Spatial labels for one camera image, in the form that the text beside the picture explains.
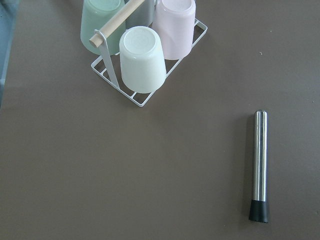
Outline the white upturned cup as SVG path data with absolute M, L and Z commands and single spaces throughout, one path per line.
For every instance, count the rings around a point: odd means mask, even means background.
M 146 26 L 124 32 L 119 42 L 120 70 L 123 83 L 140 94 L 158 90 L 167 77 L 159 35 Z

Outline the pink upturned cup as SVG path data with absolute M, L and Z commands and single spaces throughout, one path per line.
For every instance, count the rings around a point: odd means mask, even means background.
M 194 0 L 156 1 L 152 29 L 160 37 L 166 60 L 180 60 L 191 52 L 195 15 Z

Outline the grey upturned cup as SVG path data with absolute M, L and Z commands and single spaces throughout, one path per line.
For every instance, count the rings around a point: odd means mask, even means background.
M 155 1 L 145 0 L 126 20 L 127 29 L 136 26 L 149 27 L 154 19 Z

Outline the green upturned cup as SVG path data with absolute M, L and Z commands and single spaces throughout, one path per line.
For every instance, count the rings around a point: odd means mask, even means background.
M 80 40 L 84 47 L 96 55 L 101 55 L 99 48 L 90 43 L 95 30 L 100 30 L 122 7 L 124 0 L 84 0 L 81 17 Z M 106 40 L 110 55 L 119 52 L 120 38 L 126 30 L 123 22 Z

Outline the steel muddler black tip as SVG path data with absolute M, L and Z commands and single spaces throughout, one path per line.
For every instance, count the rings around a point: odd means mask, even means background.
M 268 113 L 259 109 L 254 113 L 252 192 L 248 219 L 254 222 L 269 221 L 267 201 L 268 176 Z

